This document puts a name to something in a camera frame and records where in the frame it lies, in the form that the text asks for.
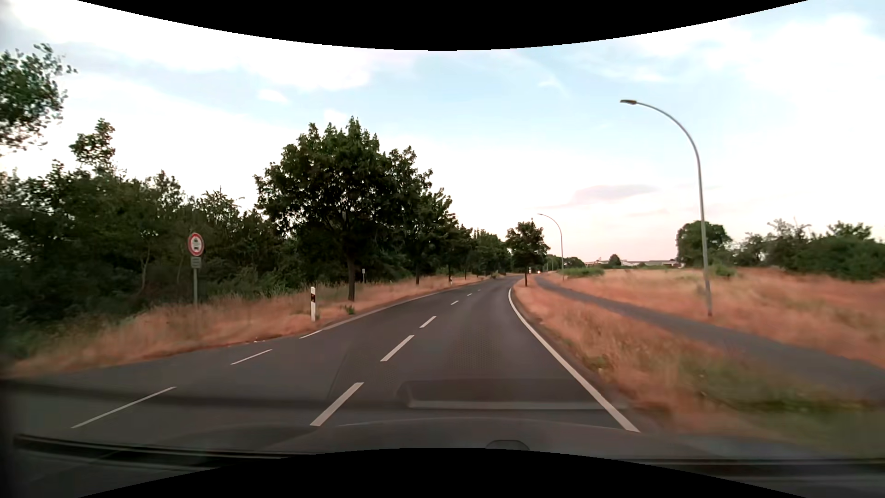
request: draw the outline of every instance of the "lamp post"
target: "lamp post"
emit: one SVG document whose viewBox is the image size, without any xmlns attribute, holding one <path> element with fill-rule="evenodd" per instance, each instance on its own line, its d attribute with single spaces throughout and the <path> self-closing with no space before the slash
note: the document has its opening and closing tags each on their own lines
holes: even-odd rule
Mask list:
<svg viewBox="0 0 885 498">
<path fill-rule="evenodd" d="M 547 214 L 538 213 L 539 216 L 547 216 Z M 562 246 L 562 229 L 559 227 L 559 223 L 556 223 L 556 228 L 559 229 L 559 269 L 561 270 L 559 273 L 562 274 L 562 279 L 566 280 L 566 251 Z"/>
<path fill-rule="evenodd" d="M 707 259 L 707 221 L 704 218 L 704 183 L 701 180 L 701 156 L 697 153 L 697 146 L 695 145 L 695 141 L 691 138 L 689 131 L 679 123 L 676 118 L 671 116 L 664 111 L 661 111 L 654 105 L 643 104 L 642 102 L 636 102 L 635 100 L 621 100 L 622 104 L 630 104 L 630 105 L 644 105 L 645 107 L 649 107 L 650 109 L 654 109 L 661 114 L 664 114 L 666 117 L 670 118 L 677 126 L 685 133 L 685 136 L 689 138 L 689 142 L 691 142 L 691 148 L 695 150 L 695 159 L 697 159 L 697 191 L 698 196 L 701 199 L 701 245 L 703 246 L 704 252 L 704 285 L 707 288 L 707 316 L 713 316 L 713 296 L 710 290 L 710 264 Z"/>
</svg>

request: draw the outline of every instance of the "field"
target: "field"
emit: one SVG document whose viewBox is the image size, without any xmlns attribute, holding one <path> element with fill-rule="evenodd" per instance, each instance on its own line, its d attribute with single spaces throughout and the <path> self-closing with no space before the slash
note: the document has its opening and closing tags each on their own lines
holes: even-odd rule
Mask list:
<svg viewBox="0 0 885 498">
<path fill-rule="evenodd" d="M 452 285 L 476 282 L 477 276 L 452 278 Z M 319 320 L 311 322 L 310 293 L 245 300 L 227 297 L 193 306 L 160 306 L 121 323 L 69 323 L 64 333 L 37 354 L 14 363 L 7 375 L 35 375 L 120 365 L 185 353 L 206 347 L 301 335 L 325 324 L 387 303 L 448 288 L 446 276 L 393 284 L 357 284 L 356 302 L 347 286 L 317 288 Z"/>
<path fill-rule="evenodd" d="M 885 414 L 875 407 L 531 282 L 513 292 L 554 340 L 665 430 L 885 453 Z"/>
<path fill-rule="evenodd" d="M 712 277 L 713 317 L 708 318 L 700 270 L 607 270 L 604 276 L 570 276 L 564 282 L 545 277 L 579 292 L 885 368 L 885 282 L 742 268 L 729 278 Z"/>
</svg>

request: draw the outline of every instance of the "road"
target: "road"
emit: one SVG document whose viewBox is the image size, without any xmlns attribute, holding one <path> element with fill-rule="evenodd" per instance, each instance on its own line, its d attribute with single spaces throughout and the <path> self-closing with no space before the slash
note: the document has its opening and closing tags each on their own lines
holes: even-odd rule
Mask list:
<svg viewBox="0 0 885 498">
<path fill-rule="evenodd" d="M 645 431 L 617 393 L 588 382 L 523 322 L 510 294 L 521 278 L 453 288 L 301 338 L 29 379 L 14 386 L 12 429 L 258 450 L 324 425 L 494 410 Z"/>
</svg>

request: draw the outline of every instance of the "round traffic sign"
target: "round traffic sign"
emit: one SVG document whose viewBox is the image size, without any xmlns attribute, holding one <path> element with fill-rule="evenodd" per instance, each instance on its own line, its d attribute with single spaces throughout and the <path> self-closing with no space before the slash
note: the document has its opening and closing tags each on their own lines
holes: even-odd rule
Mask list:
<svg viewBox="0 0 885 498">
<path fill-rule="evenodd" d="M 204 248 L 205 244 L 203 244 L 203 238 L 200 237 L 200 234 L 190 234 L 190 237 L 188 237 L 188 251 L 190 251 L 190 254 L 193 256 L 199 256 L 203 254 Z"/>
</svg>

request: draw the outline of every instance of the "grass verge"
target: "grass verge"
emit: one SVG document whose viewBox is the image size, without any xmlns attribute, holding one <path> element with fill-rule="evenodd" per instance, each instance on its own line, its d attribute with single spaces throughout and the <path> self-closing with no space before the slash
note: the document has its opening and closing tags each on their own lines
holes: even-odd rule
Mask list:
<svg viewBox="0 0 885 498">
<path fill-rule="evenodd" d="M 538 285 L 513 292 L 554 340 L 669 431 L 885 453 L 876 407 Z"/>
</svg>

